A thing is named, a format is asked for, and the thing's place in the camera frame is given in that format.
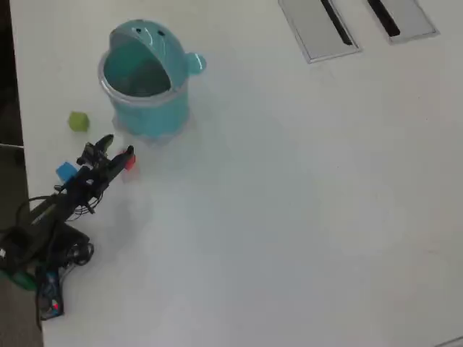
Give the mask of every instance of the small green cube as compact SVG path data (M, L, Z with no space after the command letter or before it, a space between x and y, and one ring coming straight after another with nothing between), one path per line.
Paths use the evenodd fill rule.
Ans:
M71 112L67 123L74 132L86 132L90 126L90 120L84 112Z

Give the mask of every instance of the white tabletop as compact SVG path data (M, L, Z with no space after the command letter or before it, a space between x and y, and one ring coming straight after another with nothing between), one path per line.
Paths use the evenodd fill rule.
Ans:
M118 24L157 20L208 61L185 131L134 140L139 177L75 222L96 251L46 347L463 335L463 2L420 0L441 35L397 46L337 3L363 52L308 65L277 0L12 0L31 196L114 131L96 70Z

